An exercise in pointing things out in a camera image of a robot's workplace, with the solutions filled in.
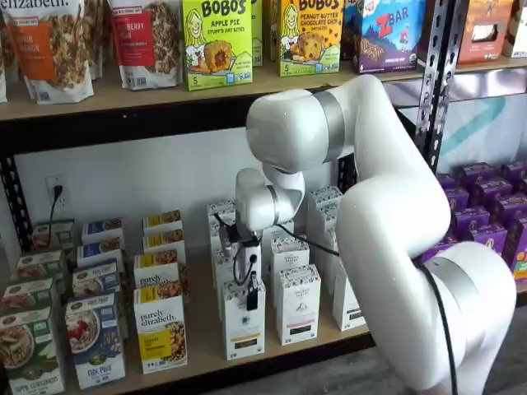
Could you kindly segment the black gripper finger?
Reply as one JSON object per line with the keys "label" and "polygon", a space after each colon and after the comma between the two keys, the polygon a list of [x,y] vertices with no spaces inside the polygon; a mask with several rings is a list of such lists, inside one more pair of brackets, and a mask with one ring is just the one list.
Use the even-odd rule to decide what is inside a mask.
{"label": "black gripper finger", "polygon": [[259,281],[256,272],[250,273],[247,285],[246,309],[256,310],[259,305]]}

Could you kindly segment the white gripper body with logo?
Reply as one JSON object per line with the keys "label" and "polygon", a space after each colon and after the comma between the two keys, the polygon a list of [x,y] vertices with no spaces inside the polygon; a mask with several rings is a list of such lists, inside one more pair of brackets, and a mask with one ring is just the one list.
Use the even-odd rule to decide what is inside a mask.
{"label": "white gripper body with logo", "polygon": [[240,250],[240,281],[246,286],[254,273],[256,281],[261,280],[261,245],[252,243]]}

